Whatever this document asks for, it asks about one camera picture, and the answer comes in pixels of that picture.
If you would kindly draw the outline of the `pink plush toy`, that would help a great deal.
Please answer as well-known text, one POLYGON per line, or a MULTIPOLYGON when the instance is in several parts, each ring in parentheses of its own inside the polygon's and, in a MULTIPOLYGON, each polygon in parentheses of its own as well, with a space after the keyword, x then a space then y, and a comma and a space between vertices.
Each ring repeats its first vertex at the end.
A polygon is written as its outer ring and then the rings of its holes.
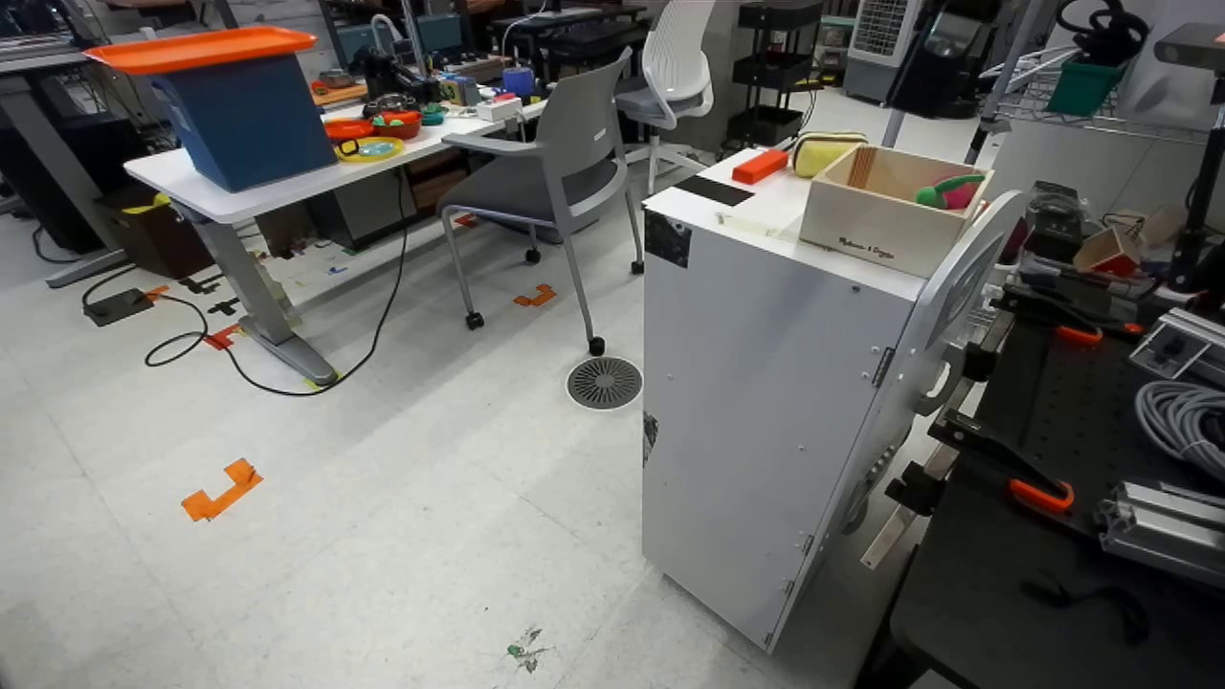
POLYGON ((952 192, 942 194, 947 212, 969 212, 975 201, 982 183, 961 183, 952 192))

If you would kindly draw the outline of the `white toy kitchen cabinet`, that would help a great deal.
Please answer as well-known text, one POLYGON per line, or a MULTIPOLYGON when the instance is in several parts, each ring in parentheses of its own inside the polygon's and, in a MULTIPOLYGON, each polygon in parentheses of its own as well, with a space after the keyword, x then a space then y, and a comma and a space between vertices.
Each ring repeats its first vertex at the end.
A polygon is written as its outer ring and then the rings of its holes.
POLYGON ((913 426, 952 397, 1028 216, 989 189, 942 264, 906 277, 809 246, 813 181, 734 183, 721 162, 647 201, 644 554, 764 650, 913 426))

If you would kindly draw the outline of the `orange block toy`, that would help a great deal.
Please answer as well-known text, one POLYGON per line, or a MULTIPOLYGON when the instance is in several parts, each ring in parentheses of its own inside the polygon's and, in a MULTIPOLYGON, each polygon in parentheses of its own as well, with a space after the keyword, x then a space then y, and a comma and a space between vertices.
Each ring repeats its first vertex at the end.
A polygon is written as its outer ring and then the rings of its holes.
POLYGON ((734 183, 764 183, 766 176, 788 167, 788 155, 786 148, 764 148, 757 156, 742 162, 733 167, 734 183))

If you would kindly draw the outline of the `yellow striped plush toy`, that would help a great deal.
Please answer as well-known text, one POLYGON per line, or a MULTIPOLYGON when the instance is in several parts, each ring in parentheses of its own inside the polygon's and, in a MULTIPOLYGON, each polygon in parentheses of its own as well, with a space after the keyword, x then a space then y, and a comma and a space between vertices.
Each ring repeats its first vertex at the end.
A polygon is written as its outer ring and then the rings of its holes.
POLYGON ((793 148, 793 174, 813 181, 813 176, 829 174, 852 148, 857 148, 857 138, 804 138, 793 148))

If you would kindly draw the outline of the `green plush toy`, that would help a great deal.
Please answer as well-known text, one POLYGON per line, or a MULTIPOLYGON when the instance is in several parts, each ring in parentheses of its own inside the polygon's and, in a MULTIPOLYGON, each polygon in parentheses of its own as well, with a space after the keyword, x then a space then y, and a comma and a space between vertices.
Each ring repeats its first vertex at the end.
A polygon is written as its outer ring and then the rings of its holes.
POLYGON ((917 201, 920 201, 924 208, 942 208, 942 212, 947 212, 942 194, 952 192, 952 189, 961 189, 961 183, 982 183, 982 176, 975 176, 975 174, 969 174, 969 176, 949 176, 949 181, 942 181, 942 183, 920 189, 917 201))

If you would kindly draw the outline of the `grey office chair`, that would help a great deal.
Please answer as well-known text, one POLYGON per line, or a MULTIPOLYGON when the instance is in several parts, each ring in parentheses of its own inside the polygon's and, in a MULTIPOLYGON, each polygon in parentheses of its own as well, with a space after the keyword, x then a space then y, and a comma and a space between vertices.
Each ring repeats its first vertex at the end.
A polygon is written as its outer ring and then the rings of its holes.
POLYGON ((525 225, 527 236, 557 231, 580 294, 586 352, 605 352, 605 338, 593 328, 573 231, 622 201, 633 231, 633 271, 644 271, 644 231, 617 106, 617 86, 627 67, 633 54, 622 51, 610 67, 562 77, 538 119, 531 141, 450 133, 452 148, 483 155, 483 166, 438 203, 473 328, 483 327, 483 314, 476 312, 460 252, 460 216, 525 225))

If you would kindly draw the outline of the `white chair background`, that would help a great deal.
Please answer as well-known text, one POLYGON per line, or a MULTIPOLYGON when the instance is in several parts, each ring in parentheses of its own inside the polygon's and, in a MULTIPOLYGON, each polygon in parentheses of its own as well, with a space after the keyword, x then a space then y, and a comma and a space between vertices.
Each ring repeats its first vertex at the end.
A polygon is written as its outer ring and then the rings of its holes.
POLYGON ((718 0, 667 0, 641 51, 641 77, 617 91, 626 119, 651 132, 637 148, 647 166, 647 189, 660 189, 660 167, 679 166, 698 174, 702 155, 693 147, 667 147, 667 133, 681 119, 706 119, 718 105, 711 67, 706 54, 706 30, 718 0))

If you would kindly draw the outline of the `wooden box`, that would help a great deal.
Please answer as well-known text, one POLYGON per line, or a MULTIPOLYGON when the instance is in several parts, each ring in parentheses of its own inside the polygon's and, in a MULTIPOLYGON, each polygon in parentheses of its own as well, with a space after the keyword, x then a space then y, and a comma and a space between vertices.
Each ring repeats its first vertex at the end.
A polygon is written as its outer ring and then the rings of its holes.
POLYGON ((932 277, 984 208, 989 181, 989 167, 857 147, 813 181, 802 236, 906 277, 932 277), (920 189, 969 174, 982 176, 969 212, 917 201, 920 189))

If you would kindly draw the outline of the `orange floor tape marker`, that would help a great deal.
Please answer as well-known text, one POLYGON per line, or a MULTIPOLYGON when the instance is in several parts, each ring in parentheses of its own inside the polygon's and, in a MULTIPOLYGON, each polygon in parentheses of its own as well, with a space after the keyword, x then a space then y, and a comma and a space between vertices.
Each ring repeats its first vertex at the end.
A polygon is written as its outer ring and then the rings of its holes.
POLYGON ((194 491, 180 503, 180 508, 192 520, 214 520, 228 508, 235 508, 251 491, 257 491, 263 481, 263 474, 251 463, 251 460, 235 460, 228 466, 228 488, 221 491, 194 491))

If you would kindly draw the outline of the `black orange clamp front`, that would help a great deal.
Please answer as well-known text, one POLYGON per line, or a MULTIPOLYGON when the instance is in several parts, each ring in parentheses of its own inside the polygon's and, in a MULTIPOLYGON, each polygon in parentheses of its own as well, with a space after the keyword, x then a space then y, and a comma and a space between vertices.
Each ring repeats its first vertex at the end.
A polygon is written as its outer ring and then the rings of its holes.
POLYGON ((975 419, 947 408, 936 419, 932 437, 959 453, 982 453, 1009 466, 1009 499, 1043 517, 1068 517, 1076 508, 1076 488, 1043 472, 1020 443, 993 434, 975 419))

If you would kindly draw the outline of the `black orange clamp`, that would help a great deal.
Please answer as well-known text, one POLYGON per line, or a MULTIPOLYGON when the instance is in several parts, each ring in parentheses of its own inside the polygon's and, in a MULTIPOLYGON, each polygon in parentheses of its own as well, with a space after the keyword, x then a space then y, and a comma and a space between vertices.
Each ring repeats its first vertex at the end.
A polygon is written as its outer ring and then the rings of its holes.
POLYGON ((947 408, 936 419, 932 437, 959 453, 982 453, 1009 466, 1009 499, 1043 517, 1068 517, 1076 508, 1076 488, 1043 472, 1020 443, 993 434, 975 419, 947 408))
POLYGON ((1047 291, 1034 291, 1024 283, 1010 283, 1001 294, 1001 306, 1020 317, 1047 322, 1058 340, 1076 346, 1076 347, 1097 347, 1107 338, 1127 340, 1127 346, 1139 346, 1146 338, 1140 322, 1099 317, 1099 314, 1080 312, 1068 300, 1058 300, 1058 294, 1047 294, 1047 291))

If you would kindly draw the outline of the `blue bin with orange lid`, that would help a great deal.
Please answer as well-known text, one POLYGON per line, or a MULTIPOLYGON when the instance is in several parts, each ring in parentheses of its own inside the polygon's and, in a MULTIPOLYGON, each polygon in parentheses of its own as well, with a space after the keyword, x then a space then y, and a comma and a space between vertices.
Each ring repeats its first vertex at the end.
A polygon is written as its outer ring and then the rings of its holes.
POLYGON ((92 60, 147 81, 192 166, 228 192, 332 166, 298 58, 312 30, 254 24, 97 47, 92 60))

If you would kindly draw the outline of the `black orange clamp rear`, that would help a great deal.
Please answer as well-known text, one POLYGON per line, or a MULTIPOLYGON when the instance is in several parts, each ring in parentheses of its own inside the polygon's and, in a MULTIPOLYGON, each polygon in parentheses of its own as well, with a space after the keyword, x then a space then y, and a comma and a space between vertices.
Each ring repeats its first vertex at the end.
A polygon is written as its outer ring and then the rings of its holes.
POLYGON ((1047 322, 1058 340, 1076 346, 1076 347, 1097 347, 1107 338, 1127 340, 1127 346, 1139 346, 1146 338, 1140 322, 1099 317, 1099 314, 1080 312, 1068 300, 1058 300, 1058 294, 1047 294, 1047 291, 1034 291, 1024 283, 1010 283, 1001 294, 1001 306, 1020 317, 1047 322))

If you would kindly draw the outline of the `white desk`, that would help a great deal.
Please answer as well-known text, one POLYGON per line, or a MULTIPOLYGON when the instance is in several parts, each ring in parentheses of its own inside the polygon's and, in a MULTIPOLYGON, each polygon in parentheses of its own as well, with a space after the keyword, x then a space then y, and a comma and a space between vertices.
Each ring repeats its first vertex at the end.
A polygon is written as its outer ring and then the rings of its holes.
POLYGON ((235 294, 244 306, 244 333, 263 346, 280 363, 298 371, 304 378, 318 388, 332 388, 341 371, 298 338, 293 322, 293 300, 280 291, 280 283, 261 268, 261 259, 244 249, 239 236, 243 225, 257 222, 261 216, 294 208, 304 201, 341 192, 351 183, 364 183, 385 174, 399 174, 406 166, 416 166, 434 155, 445 155, 452 138, 460 133, 502 133, 508 125, 531 121, 543 114, 543 98, 508 106, 507 98, 494 98, 488 111, 473 114, 466 106, 452 106, 441 125, 424 125, 416 138, 410 138, 399 155, 376 156, 376 162, 332 162, 326 167, 312 167, 298 176, 285 176, 257 189, 220 189, 208 181, 194 162, 185 148, 166 148, 148 156, 125 162, 125 174, 162 192, 173 212, 201 235, 214 264, 228 271, 235 294))

